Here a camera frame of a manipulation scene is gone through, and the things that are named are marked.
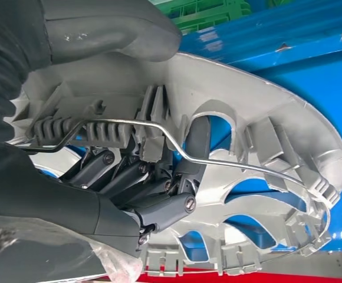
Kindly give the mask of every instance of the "red surface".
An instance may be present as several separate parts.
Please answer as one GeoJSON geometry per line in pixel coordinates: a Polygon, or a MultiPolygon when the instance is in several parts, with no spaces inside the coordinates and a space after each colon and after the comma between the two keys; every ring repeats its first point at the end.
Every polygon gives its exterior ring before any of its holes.
{"type": "Polygon", "coordinates": [[[297,276],[297,275],[281,275],[281,274],[266,274],[266,273],[251,273],[239,276],[218,276],[217,273],[206,273],[206,274],[185,274],[181,277],[150,277],[147,275],[141,275],[137,282],[146,283],[170,283],[170,282],[235,282],[235,283],[336,283],[342,282],[340,278],[325,278],[325,277],[311,277],[311,276],[297,276]]]}

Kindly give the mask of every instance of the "gray machine part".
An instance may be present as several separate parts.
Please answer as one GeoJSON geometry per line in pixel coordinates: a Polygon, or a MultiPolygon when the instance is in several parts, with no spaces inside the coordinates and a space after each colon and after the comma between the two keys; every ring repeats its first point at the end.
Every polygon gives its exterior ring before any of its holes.
{"type": "Polygon", "coordinates": [[[103,150],[92,158],[85,167],[67,182],[86,189],[121,160],[120,151],[118,149],[103,150]]]}
{"type": "Polygon", "coordinates": [[[144,205],[134,208],[140,218],[143,226],[156,225],[156,231],[161,232],[174,223],[191,214],[195,210],[196,200],[193,195],[181,193],[176,196],[159,195],[146,198],[146,203],[153,202],[154,205],[144,205]]]}
{"type": "MultiPolygon", "coordinates": [[[[208,158],[210,153],[210,120],[208,116],[193,120],[186,139],[185,151],[191,156],[208,158]]],[[[202,180],[206,165],[182,159],[174,171],[180,178],[178,193],[196,195],[202,180]]]]}
{"type": "Polygon", "coordinates": [[[0,216],[39,218],[136,256],[140,227],[132,218],[106,196],[41,175],[27,154],[14,150],[5,151],[15,154],[5,164],[9,174],[0,175],[0,216]],[[8,179],[14,182],[14,193],[8,179]]]}
{"type": "Polygon", "coordinates": [[[150,195],[159,195],[167,191],[167,184],[170,179],[161,179],[155,182],[137,183],[125,189],[111,198],[111,201],[117,207],[135,206],[136,202],[140,201],[150,195]]]}
{"type": "Polygon", "coordinates": [[[147,172],[148,166],[146,163],[137,160],[129,165],[113,180],[111,180],[111,182],[106,184],[100,190],[100,192],[109,198],[112,198],[127,187],[137,183],[147,172]]]}
{"type": "Polygon", "coordinates": [[[163,179],[165,176],[172,176],[173,160],[173,151],[169,150],[167,146],[164,146],[162,159],[155,166],[154,173],[156,179],[159,180],[163,179]]]}

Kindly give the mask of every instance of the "blue surface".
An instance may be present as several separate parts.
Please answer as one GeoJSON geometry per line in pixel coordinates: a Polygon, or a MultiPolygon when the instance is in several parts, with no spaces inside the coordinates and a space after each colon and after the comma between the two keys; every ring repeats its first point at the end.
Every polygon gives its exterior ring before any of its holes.
{"type": "Polygon", "coordinates": [[[246,2],[251,5],[252,13],[268,9],[268,0],[246,0],[246,2]]]}
{"type": "MultiPolygon", "coordinates": [[[[186,35],[180,50],[239,67],[294,91],[323,113],[342,136],[342,0],[300,0],[252,14],[186,35]],[[291,48],[276,52],[283,44],[291,48]]],[[[229,132],[214,135],[223,140],[229,132]]],[[[331,212],[329,230],[334,239],[324,248],[342,250],[342,194],[331,212]]]]}
{"type": "Polygon", "coordinates": [[[48,170],[44,170],[44,169],[41,169],[41,171],[44,174],[44,175],[47,175],[47,176],[51,176],[51,177],[53,177],[53,178],[57,178],[56,175],[54,175],[54,173],[51,172],[51,171],[48,171],[48,170]]]}
{"type": "Polygon", "coordinates": [[[275,245],[275,241],[257,221],[247,215],[236,215],[225,223],[236,227],[260,249],[275,245]]]}
{"type": "Polygon", "coordinates": [[[190,261],[205,262],[209,259],[204,240],[199,232],[188,232],[180,238],[180,241],[185,250],[186,257],[190,261]]]}

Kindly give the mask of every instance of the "green crate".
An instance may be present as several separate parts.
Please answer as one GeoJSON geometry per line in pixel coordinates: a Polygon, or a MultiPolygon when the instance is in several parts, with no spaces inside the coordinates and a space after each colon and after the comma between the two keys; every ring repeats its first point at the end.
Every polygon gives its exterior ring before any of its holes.
{"type": "Polygon", "coordinates": [[[245,0],[174,0],[157,5],[183,34],[213,27],[251,13],[245,0]]]}
{"type": "Polygon", "coordinates": [[[292,3],[294,0],[268,0],[268,8],[292,3]]]}

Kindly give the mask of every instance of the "screw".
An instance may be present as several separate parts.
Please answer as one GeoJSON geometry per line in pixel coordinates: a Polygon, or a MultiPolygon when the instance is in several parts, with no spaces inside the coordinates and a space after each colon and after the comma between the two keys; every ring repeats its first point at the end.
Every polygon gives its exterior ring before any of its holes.
{"type": "Polygon", "coordinates": [[[149,234],[149,233],[140,235],[138,240],[138,244],[140,246],[144,245],[144,244],[147,243],[149,241],[149,239],[150,239],[150,234],[149,234]]]}
{"type": "Polygon", "coordinates": [[[167,182],[165,183],[165,190],[167,192],[168,190],[169,190],[170,188],[171,187],[171,182],[171,180],[168,180],[167,182]]]}
{"type": "Polygon", "coordinates": [[[195,198],[189,198],[185,202],[185,210],[188,213],[191,213],[196,207],[196,201],[195,198]]]}
{"type": "Polygon", "coordinates": [[[115,154],[110,150],[108,150],[104,156],[103,156],[103,163],[106,165],[111,165],[115,161],[115,154]]]}
{"type": "Polygon", "coordinates": [[[147,166],[147,163],[143,162],[138,166],[138,170],[142,174],[146,174],[149,172],[149,167],[147,166]]]}

